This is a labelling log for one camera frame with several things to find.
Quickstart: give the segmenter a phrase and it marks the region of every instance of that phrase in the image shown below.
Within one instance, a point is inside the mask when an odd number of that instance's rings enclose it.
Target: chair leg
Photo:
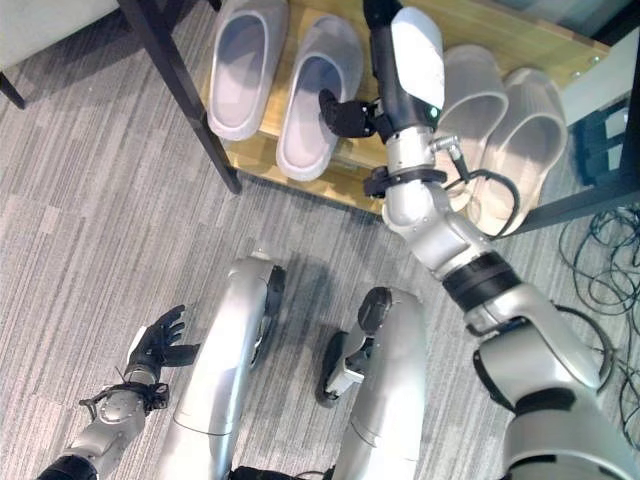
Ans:
[[[18,91],[4,76],[4,73],[0,72],[0,92],[4,93],[11,103],[13,103],[20,110],[24,110],[24,98],[20,96]]]
[[[220,11],[220,7],[222,7],[222,0],[208,0],[208,2],[216,12]]]

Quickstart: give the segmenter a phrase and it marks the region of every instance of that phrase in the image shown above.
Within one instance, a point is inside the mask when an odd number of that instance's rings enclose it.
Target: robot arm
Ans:
[[[127,446],[144,429],[145,417],[167,407],[169,387],[158,383],[162,367],[190,365],[198,345],[172,345],[184,323],[176,323],[184,305],[173,308],[143,328],[134,340],[124,382],[83,400],[92,422],[38,480],[95,480],[107,477]]]
[[[640,478],[624,440],[597,407],[600,379],[587,347],[551,302],[451,210],[434,153],[446,148],[461,177],[468,172],[459,165],[457,139],[433,139],[444,103],[439,30],[396,0],[364,0],[364,12],[380,98],[359,109],[367,117],[360,123],[367,134],[372,126],[378,131],[388,159],[365,192],[385,198],[385,223],[442,282],[482,339],[476,371],[492,398],[516,414],[505,439],[505,478]],[[354,110],[326,94],[320,103],[340,135],[344,119],[335,119]],[[340,385],[337,377],[330,386]]]

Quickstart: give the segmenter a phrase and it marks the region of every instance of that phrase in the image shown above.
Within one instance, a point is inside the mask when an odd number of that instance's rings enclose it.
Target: white slipper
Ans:
[[[324,15],[306,33],[276,150],[278,167],[287,177],[309,181],[327,168],[338,137],[321,118],[318,94],[327,88],[340,102],[352,100],[362,78],[362,55],[356,33],[342,18]]]
[[[209,128],[244,140],[262,122],[287,36],[286,0],[226,0],[216,17]]]
[[[511,179],[520,193],[520,209],[505,233],[511,233],[538,204],[549,170],[567,144],[567,126],[558,88],[543,72],[516,70],[505,81],[509,109],[489,138],[482,168]],[[509,190],[494,180],[479,180],[467,215],[480,230],[496,235],[513,210]]]
[[[489,135],[504,117],[509,100],[491,52],[477,45],[461,45],[444,54],[445,101],[437,137],[457,135],[469,171],[479,168]],[[448,182],[459,175],[446,152],[436,155],[436,168]],[[462,210],[475,181],[448,190],[451,208]]]

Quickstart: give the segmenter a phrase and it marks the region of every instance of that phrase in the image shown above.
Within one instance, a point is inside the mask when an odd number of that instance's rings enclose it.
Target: gray striped carpet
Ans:
[[[197,82],[213,15],[198,2],[174,38]],[[226,191],[119,14],[5,72],[29,102],[0,98],[0,477],[33,478],[88,422],[77,405],[118,381],[139,326],[188,305],[202,339],[231,261],[262,246],[288,272],[266,361],[253,376],[236,464],[295,474],[332,465],[353,392],[334,410],[313,398],[323,348],[375,285],[428,306],[428,410],[421,479],[501,472],[509,415],[471,366],[458,308],[378,218],[242,175]],[[576,189],[570,162],[545,199]],[[583,222],[577,222],[575,244]],[[557,254],[560,227],[498,242],[545,293],[578,305]],[[620,320],[605,320],[616,344]],[[175,405],[188,370],[167,371]],[[620,384],[616,379],[614,387]],[[617,422],[616,392],[604,396]],[[170,413],[156,412],[114,479],[152,479]]]

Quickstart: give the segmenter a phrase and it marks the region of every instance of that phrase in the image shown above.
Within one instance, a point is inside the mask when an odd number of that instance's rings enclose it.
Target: black metal frame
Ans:
[[[629,117],[622,144],[622,157],[617,175],[607,183],[584,192],[543,205],[529,212],[514,234],[566,222],[612,208],[640,202],[640,45],[637,52],[635,76]]]
[[[591,38],[612,46],[622,40],[638,25],[640,25],[640,2],[632,0],[629,5],[620,10],[615,17],[609,20]]]
[[[4,93],[7,98],[20,110],[24,110],[24,98],[20,96],[11,82],[0,72],[0,92]]]
[[[216,0],[209,1],[214,8],[219,3]],[[229,163],[220,139],[209,129],[200,95],[171,38],[156,0],[118,0],[118,3],[225,185],[231,192],[240,193],[242,186],[237,171]]]

